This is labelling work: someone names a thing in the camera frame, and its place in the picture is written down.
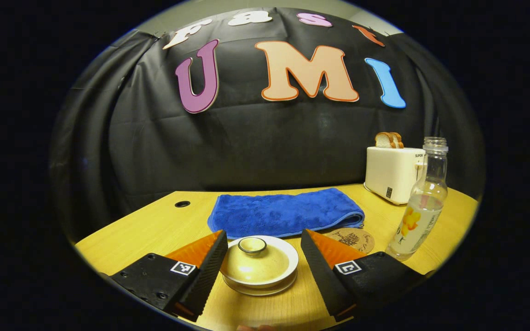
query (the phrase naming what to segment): table surface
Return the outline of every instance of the table surface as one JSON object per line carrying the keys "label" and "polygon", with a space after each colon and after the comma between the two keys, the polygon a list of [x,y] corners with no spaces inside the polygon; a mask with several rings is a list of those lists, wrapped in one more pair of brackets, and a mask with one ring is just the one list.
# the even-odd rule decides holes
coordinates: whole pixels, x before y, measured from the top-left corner
{"label": "table surface", "polygon": [[[370,254],[384,251],[400,224],[406,205],[393,205],[367,191],[362,184],[334,187],[348,195],[364,212],[363,229],[375,239]],[[212,233],[207,219],[221,194],[299,194],[325,188],[328,187],[254,192],[175,191],[96,231],[75,246],[91,267],[112,275],[147,253],[166,255]],[[191,204],[175,207],[179,201]],[[431,234],[404,264],[421,274],[438,269],[465,237],[477,206],[476,200],[450,188]],[[203,314],[192,324],[218,331],[234,331],[238,325],[274,325],[278,330],[320,330],[338,324],[324,306],[301,250],[300,236],[285,240],[296,248],[299,255],[297,279],[291,287],[273,296],[247,296],[230,289],[219,274]]]}

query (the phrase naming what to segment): water bottle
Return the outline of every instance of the water bottle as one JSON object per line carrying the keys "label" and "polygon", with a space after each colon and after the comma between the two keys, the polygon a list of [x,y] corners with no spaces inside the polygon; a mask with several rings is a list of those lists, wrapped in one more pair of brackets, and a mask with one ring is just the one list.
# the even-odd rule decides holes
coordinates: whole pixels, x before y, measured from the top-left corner
{"label": "water bottle", "polygon": [[425,137],[421,178],[414,184],[400,226],[386,248],[386,253],[404,261],[422,245],[441,214],[447,198],[447,141]]}

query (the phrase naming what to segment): blue towel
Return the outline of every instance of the blue towel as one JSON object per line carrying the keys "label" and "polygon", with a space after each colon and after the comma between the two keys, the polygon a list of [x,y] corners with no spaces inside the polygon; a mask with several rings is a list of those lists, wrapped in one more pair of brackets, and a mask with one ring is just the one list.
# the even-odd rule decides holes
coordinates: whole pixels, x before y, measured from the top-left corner
{"label": "blue towel", "polygon": [[298,195],[223,194],[216,200],[208,226],[212,232],[225,230],[229,239],[248,235],[281,238],[305,228],[359,228],[364,217],[359,206],[336,188]]}

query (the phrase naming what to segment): toaster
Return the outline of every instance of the toaster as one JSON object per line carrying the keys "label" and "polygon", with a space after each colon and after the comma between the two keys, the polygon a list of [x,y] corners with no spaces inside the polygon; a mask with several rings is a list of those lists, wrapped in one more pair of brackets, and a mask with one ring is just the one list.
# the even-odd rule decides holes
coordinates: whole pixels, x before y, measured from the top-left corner
{"label": "toaster", "polygon": [[425,150],[368,147],[363,185],[395,205],[408,203],[412,186],[422,175]]}

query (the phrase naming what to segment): bottle label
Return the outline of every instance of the bottle label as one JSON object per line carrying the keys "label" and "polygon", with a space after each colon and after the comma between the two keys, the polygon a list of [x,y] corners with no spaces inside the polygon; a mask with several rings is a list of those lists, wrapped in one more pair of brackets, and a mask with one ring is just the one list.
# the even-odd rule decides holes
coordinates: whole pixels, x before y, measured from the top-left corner
{"label": "bottle label", "polygon": [[425,241],[440,214],[441,210],[406,207],[406,212],[404,212],[390,247],[399,254],[414,253]]}

